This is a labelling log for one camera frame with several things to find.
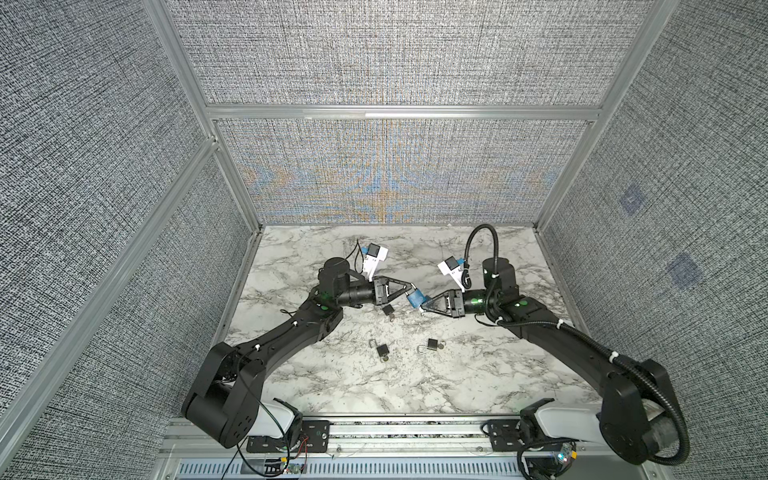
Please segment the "blue padlock with key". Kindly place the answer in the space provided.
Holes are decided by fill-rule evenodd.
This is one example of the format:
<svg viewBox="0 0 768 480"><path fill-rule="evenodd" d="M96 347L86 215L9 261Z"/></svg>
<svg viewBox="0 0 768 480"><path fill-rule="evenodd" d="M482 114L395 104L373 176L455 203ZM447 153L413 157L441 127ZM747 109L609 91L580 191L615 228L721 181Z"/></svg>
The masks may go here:
<svg viewBox="0 0 768 480"><path fill-rule="evenodd" d="M407 294L406 298L410 305L416 310L419 310L428 300L428 297L425 296L420 289L413 289Z"/></svg>

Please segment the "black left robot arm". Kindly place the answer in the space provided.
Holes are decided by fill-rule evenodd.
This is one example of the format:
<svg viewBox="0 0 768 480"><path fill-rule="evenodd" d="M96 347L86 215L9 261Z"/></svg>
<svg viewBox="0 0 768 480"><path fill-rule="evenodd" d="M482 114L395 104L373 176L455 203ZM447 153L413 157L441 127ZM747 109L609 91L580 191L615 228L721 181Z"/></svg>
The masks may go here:
<svg viewBox="0 0 768 480"><path fill-rule="evenodd" d="M183 417L225 448L255 435L280 439L291 449L300 436L302 414L283 401L264 402L266 379L330 335L346 307L384 307L414 290L410 282L358 273L344 258L326 260L318 284L288 320L253 340L235 346L219 342L210 349L183 402Z"/></svg>

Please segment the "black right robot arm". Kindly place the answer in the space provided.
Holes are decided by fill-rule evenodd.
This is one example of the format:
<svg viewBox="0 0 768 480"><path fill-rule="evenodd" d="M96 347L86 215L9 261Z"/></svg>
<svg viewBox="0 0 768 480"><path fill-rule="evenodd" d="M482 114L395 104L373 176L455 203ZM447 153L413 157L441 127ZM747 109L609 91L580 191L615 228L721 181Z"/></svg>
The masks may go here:
<svg viewBox="0 0 768 480"><path fill-rule="evenodd" d="M484 286L461 285L420 302L422 311L452 318L484 315L577 373L600 396L599 404L531 406L531 445L544 440L602 443L624 461L674 466L691 453L690 434L670 376L653 360L638 362L601 345L559 319L541 301L520 292L515 268L505 258L482 263Z"/></svg>

